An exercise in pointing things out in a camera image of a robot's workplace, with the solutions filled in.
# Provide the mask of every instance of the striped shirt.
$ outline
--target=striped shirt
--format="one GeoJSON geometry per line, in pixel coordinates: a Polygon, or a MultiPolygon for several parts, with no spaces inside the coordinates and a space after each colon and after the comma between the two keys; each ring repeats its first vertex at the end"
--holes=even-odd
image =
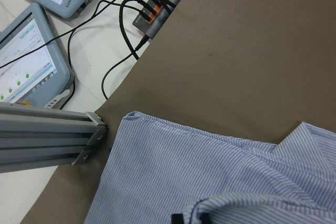
{"type": "Polygon", "coordinates": [[[307,123],[276,145],[133,112],[85,223],[336,223],[335,160],[336,134],[307,123]]]}

